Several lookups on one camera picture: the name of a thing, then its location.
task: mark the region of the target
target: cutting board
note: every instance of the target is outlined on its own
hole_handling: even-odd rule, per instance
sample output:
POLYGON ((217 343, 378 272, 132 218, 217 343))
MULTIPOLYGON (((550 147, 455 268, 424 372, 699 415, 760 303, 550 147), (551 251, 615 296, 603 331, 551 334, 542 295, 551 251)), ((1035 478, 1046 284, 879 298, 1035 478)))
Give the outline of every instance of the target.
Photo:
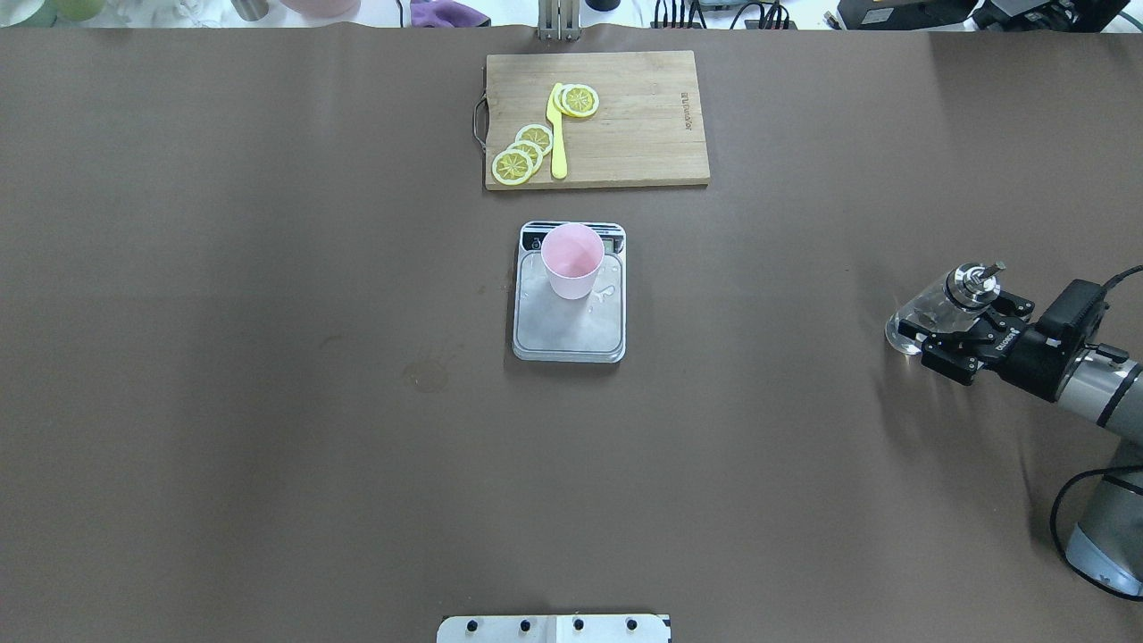
POLYGON ((694 51, 488 56, 489 190, 559 190, 638 185, 705 185, 711 170, 694 51), (590 118, 563 116, 568 175, 552 178, 551 154, 527 183, 503 185, 491 161, 529 122, 545 115, 552 85, 578 82, 599 93, 590 118))

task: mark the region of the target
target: metal lid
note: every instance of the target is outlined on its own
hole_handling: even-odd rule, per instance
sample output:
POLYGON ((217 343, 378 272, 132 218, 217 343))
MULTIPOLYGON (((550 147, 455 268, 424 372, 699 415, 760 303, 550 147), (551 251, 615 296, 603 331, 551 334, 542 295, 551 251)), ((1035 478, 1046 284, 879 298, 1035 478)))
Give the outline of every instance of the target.
POLYGON ((965 263, 949 272, 944 286, 952 300, 969 310, 978 310, 1000 295, 1000 281, 996 274, 1004 268, 1002 260, 988 266, 983 263, 965 263))

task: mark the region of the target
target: white label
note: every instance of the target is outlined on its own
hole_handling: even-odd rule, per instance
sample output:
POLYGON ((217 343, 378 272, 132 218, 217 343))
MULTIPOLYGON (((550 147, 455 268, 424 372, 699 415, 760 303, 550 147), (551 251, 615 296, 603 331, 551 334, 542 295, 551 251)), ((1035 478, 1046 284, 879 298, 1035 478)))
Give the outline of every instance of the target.
POLYGON ((884 23, 889 19, 893 15, 893 7, 887 7, 885 9, 873 9, 872 11, 865 14, 865 17, 861 19, 861 24, 877 24, 884 23))

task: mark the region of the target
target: metal handle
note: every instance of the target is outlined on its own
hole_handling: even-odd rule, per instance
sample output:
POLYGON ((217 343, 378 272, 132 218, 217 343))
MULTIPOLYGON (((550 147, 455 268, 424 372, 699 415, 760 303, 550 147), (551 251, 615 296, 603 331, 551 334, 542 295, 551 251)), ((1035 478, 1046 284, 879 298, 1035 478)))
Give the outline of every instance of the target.
POLYGON ((477 104, 472 106, 472 137, 475 138, 477 143, 480 144, 480 151, 487 154, 488 153, 488 144, 487 144, 487 140, 485 138, 487 138, 487 136, 488 136, 488 122, 485 122, 485 138, 481 138, 480 137, 480 124, 479 124, 480 105, 483 105, 485 106, 485 113, 488 113, 488 94, 487 93, 481 94, 480 95, 480 99, 477 101, 477 104))

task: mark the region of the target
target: lime slice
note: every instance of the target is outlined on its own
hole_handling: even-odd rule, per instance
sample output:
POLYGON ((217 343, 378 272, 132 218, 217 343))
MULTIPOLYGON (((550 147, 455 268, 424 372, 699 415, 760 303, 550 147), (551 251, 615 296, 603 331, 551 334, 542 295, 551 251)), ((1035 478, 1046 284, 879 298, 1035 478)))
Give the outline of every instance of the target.
POLYGON ((528 152, 509 147, 493 159, 493 178, 505 185, 519 185, 531 177, 535 167, 528 152))
POLYGON ((528 154, 531 159, 531 172, 535 174, 539 169, 539 163, 544 160, 544 150, 536 143, 531 140, 517 140, 507 146, 509 150, 521 150, 523 153, 528 154))
POLYGON ((539 145, 541 153, 544 154, 552 151, 552 130, 547 129, 547 126, 539 124, 538 122, 521 127, 520 130, 515 132, 515 139, 531 140, 533 143, 539 145))
POLYGON ((599 94, 586 85, 565 85, 557 106, 568 115, 588 118, 599 108, 599 94))

